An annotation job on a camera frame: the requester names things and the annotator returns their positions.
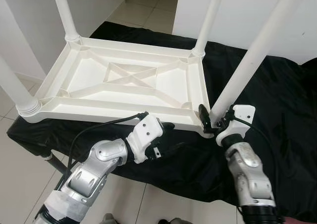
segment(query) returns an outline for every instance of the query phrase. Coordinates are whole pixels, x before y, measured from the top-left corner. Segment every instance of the black cloth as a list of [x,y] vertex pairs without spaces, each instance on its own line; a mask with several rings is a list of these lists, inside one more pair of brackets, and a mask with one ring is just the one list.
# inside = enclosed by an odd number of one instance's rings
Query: black cloth
[[[103,23],[91,36],[170,48],[193,48],[196,40],[130,28],[110,22]],[[203,60],[210,106],[212,106],[246,50],[208,42]],[[310,61],[316,67],[316,60]],[[278,160],[253,130],[248,141],[264,164],[271,180],[277,205],[284,216],[317,222],[317,116],[316,77],[310,86],[307,68],[281,57],[267,56],[239,96],[236,104],[256,107],[253,125],[273,144]],[[7,132],[9,137],[34,155],[51,149],[68,154],[72,139],[93,122],[45,119],[29,124],[18,118]],[[109,125],[92,130],[78,139],[75,157],[102,139],[124,138],[131,126]],[[211,202],[221,199],[237,205],[234,182],[224,158],[224,150],[214,139],[204,139],[189,131],[168,131],[160,138],[164,156],[142,164],[129,163],[113,173],[150,183],[183,197]]]

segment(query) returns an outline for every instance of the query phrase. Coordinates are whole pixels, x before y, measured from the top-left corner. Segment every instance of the white wall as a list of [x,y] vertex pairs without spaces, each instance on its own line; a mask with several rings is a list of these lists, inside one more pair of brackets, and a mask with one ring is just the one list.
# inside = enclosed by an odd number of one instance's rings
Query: white wall
[[5,0],[0,0],[0,55],[14,72],[41,80],[45,78]]
[[[6,0],[38,62],[47,73],[65,45],[54,0]],[[77,31],[89,37],[123,0],[68,0]]]
[[[210,0],[178,0],[173,34],[197,38]],[[247,49],[277,0],[222,0],[209,41]],[[317,0],[304,0],[270,55],[302,64],[317,57]]]

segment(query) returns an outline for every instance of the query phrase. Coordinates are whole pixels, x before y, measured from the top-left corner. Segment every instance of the tile floor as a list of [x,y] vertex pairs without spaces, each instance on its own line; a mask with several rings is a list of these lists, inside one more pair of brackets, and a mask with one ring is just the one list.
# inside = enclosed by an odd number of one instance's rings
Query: tile floor
[[[176,5],[177,0],[126,0],[108,20],[171,33]],[[31,94],[39,88],[34,82],[21,81]],[[0,88],[0,224],[31,224],[61,176],[7,137],[16,117],[14,103]],[[63,154],[56,155],[66,162]],[[194,224],[242,223],[235,207],[222,201],[194,201],[113,174],[82,223],[98,224],[107,212],[121,224],[157,224],[161,218],[174,217]]]

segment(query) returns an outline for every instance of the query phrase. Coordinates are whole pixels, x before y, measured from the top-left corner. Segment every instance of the black fabric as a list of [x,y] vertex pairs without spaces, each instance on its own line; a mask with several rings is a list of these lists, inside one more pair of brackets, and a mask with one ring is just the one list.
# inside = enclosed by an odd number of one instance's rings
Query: black fabric
[[[110,22],[103,23],[91,37],[182,49],[191,49],[196,41]],[[203,65],[210,106],[245,52],[208,42]],[[256,107],[253,125],[263,131],[274,146],[276,167],[263,138],[252,130],[246,134],[246,141],[264,164],[281,214],[317,222],[317,117],[313,90],[316,77],[309,83],[307,70],[288,59],[267,56],[236,103]],[[57,119],[29,124],[19,117],[7,133],[34,155],[48,153],[51,149],[67,155],[75,135],[93,124]],[[132,127],[126,125],[109,125],[89,131],[78,139],[75,157],[101,139],[124,138],[131,131]],[[237,204],[224,150],[214,139],[204,139],[195,132],[173,130],[161,137],[160,143],[163,158],[139,165],[129,163],[113,173],[187,198],[205,202],[221,199]]]

